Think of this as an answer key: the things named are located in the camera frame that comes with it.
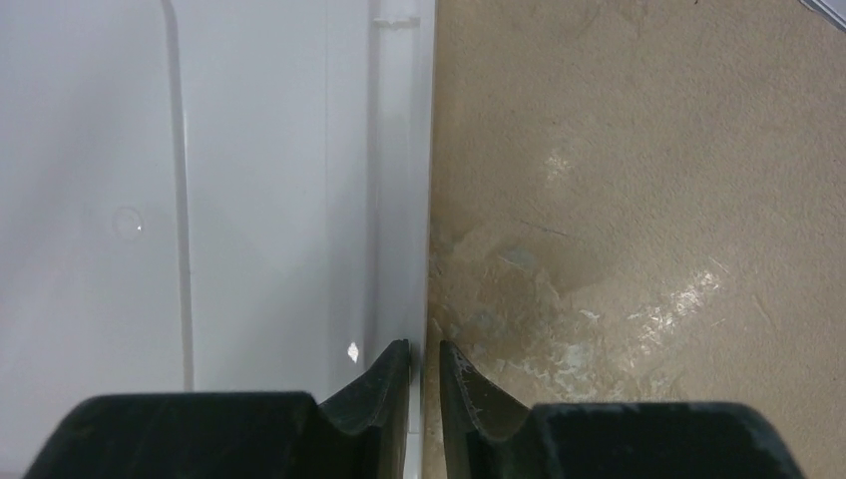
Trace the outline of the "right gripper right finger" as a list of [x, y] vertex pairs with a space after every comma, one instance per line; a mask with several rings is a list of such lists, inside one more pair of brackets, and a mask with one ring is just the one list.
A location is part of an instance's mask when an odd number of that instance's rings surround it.
[[801, 478], [775, 428], [734, 402], [527, 407], [451, 341], [439, 344], [451, 478]]

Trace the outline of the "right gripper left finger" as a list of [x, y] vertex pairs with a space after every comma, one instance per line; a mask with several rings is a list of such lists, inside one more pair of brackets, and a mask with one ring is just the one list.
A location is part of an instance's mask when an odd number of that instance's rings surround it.
[[30, 478], [399, 478], [410, 345], [391, 342], [323, 402], [309, 393], [104, 395], [78, 404]]

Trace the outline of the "aluminium rail frame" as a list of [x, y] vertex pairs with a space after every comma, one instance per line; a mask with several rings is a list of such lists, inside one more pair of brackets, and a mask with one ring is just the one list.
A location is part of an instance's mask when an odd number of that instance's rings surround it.
[[838, 30], [845, 31], [845, 0], [800, 0], [800, 3], [822, 16]]

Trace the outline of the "white plastic lid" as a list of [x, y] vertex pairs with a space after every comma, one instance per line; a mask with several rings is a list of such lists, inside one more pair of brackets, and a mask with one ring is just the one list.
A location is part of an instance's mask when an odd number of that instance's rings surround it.
[[201, 478], [190, 399], [320, 403], [408, 353], [387, 473], [422, 474], [433, 1], [1, 5], [1, 474], [78, 404], [175, 404], [84, 477]]

